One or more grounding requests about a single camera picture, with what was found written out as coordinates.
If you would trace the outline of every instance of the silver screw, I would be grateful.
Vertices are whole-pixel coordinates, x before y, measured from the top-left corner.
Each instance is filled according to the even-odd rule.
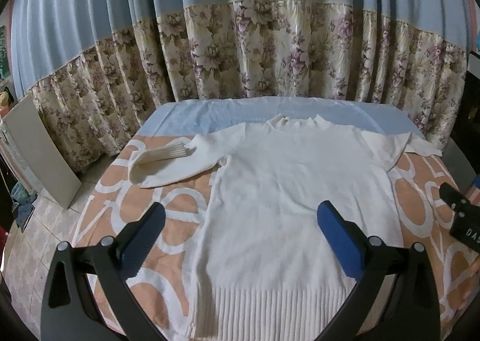
[[[368,239],[368,242],[370,243],[371,246],[373,247],[379,247],[381,244],[382,244],[382,240],[375,236],[375,235],[372,235],[369,239]]]
[[[67,241],[62,241],[57,245],[57,249],[63,252],[65,249],[68,248],[68,242]]]
[[[425,247],[423,246],[423,244],[421,244],[420,242],[416,242],[413,244],[413,248],[417,251],[417,252],[423,252],[425,250]]]
[[[111,235],[107,235],[106,237],[103,237],[102,240],[100,241],[100,244],[103,247],[109,247],[113,243],[113,237]]]

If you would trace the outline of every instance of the curtain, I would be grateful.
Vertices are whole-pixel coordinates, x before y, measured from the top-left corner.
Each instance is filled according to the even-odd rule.
[[[472,0],[15,0],[17,93],[74,171],[189,98],[392,104],[442,148],[476,36]]]

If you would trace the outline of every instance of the white sweater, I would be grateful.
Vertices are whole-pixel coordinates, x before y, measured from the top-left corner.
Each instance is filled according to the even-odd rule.
[[[329,200],[388,245],[403,245],[387,172],[405,151],[441,155],[405,133],[383,136],[320,116],[281,116],[137,152],[129,179],[167,185],[219,164],[195,255],[186,336],[312,340],[352,290],[316,221]]]

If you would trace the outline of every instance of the folded sleeve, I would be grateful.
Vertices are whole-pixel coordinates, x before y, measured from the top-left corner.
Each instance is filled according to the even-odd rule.
[[[207,135],[197,135],[188,144],[134,151],[128,166],[129,181],[141,188],[153,188],[188,179],[214,167],[232,153],[245,136],[245,123]]]
[[[404,151],[417,153],[424,157],[442,155],[442,152],[434,145],[416,134],[404,133],[386,136],[371,131],[362,131],[361,134],[369,151],[385,171],[389,171],[395,166]]]

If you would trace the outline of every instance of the floral curtain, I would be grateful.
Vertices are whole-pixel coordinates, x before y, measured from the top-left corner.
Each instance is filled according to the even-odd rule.
[[[466,53],[349,4],[191,5],[114,33],[30,89],[74,171],[117,154],[155,107],[190,98],[305,96],[392,104],[438,147],[457,115]]]

